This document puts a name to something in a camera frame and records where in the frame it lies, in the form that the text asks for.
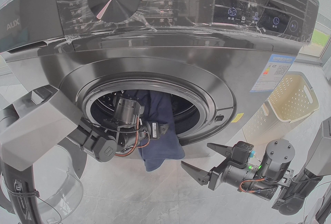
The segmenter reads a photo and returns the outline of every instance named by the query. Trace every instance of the blue garment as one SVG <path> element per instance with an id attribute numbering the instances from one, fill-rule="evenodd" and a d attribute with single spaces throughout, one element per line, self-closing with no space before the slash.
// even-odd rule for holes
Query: blue garment
<path id="1" fill-rule="evenodd" d="M 145 106 L 143 118 L 159 124 L 169 124 L 168 131 L 158 140 L 151 140 L 146 147 L 139 148 L 139 153 L 145 162 L 147 172 L 159 168 L 165 159 L 182 159 L 184 150 L 178 141 L 175 122 L 172 115 L 171 95 L 154 90 L 127 90 L 126 95 L 138 98 Z"/>

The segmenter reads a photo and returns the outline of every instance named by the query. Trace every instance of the aux logo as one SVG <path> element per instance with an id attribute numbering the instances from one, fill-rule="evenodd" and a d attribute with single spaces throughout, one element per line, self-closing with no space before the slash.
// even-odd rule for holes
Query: aux logo
<path id="1" fill-rule="evenodd" d="M 14 27 L 17 26 L 17 25 L 19 25 L 19 19 L 14 20 L 14 21 L 11 22 L 11 23 L 8 23 L 8 24 L 7 24 L 7 31 L 8 31 L 9 29 L 11 29 L 11 28 L 14 28 Z"/>

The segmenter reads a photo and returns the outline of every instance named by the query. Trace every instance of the beige laundry basket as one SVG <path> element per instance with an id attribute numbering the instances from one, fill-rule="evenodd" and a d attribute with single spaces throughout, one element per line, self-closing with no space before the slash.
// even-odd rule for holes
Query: beige laundry basket
<path id="1" fill-rule="evenodd" d="M 279 139 L 303 122 L 319 104 L 301 72 L 288 72 L 268 100 L 244 125 L 247 142 L 264 144 Z"/>

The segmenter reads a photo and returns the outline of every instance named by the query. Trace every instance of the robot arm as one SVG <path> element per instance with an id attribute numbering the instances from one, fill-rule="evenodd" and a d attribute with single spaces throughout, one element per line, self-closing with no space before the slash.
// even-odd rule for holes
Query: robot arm
<path id="1" fill-rule="evenodd" d="M 228 183 L 240 192 L 252 193 L 270 200 L 278 187 L 281 192 L 272 208 L 283 215 L 294 215 L 304 205 L 323 176 L 331 175 L 331 117 L 324 120 L 308 151 L 307 161 L 300 172 L 294 175 L 289 169 L 295 152 L 285 139 L 271 141 L 259 166 L 249 163 L 253 157 L 253 145 L 238 142 L 233 147 L 208 143 L 207 146 L 226 159 L 209 172 L 182 162 L 182 168 L 200 185 L 215 190 L 221 183 Z M 304 224 L 322 224 L 331 213 L 331 185 L 320 198 Z"/>
<path id="2" fill-rule="evenodd" d="M 81 118 L 81 111 L 58 89 L 35 89 L 0 111 L 0 173 L 10 203 L 0 190 L 0 206 L 21 224 L 43 224 L 35 190 L 33 163 L 66 136 L 99 162 L 127 156 L 145 138 L 159 139 L 168 124 L 142 121 L 144 107 L 122 94 L 113 118 L 103 125 Z"/>
<path id="3" fill-rule="evenodd" d="M 13 209 L 22 224 L 41 224 L 37 207 L 39 193 L 33 180 L 33 163 L 66 136 L 99 162 L 114 155 L 131 153 L 142 139 L 158 139 L 168 125 L 140 119 L 143 106 L 119 95 L 114 100 L 114 117 L 103 125 L 81 118 L 81 111 L 58 89 L 47 85 L 31 91 L 0 111 L 0 163 Z M 289 168 L 294 147 L 285 139 L 271 141 L 259 166 L 249 163 L 252 144 L 239 141 L 233 147 L 208 143 L 225 157 L 209 172 L 182 162 L 182 168 L 200 185 L 215 190 L 221 183 L 271 200 L 281 192 L 272 208 L 283 215 L 296 214 L 305 198 L 331 175 L 331 118 L 322 122 L 308 152 L 307 161 L 294 175 Z M 322 224 L 331 212 L 331 187 L 319 199 L 304 224 Z"/>

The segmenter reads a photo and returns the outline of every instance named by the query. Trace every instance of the qr code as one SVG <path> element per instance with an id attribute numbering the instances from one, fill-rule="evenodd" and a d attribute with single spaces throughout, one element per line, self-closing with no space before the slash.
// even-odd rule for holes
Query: qr code
<path id="1" fill-rule="evenodd" d="M 274 75 L 284 75 L 287 72 L 288 66 L 279 66 Z"/>

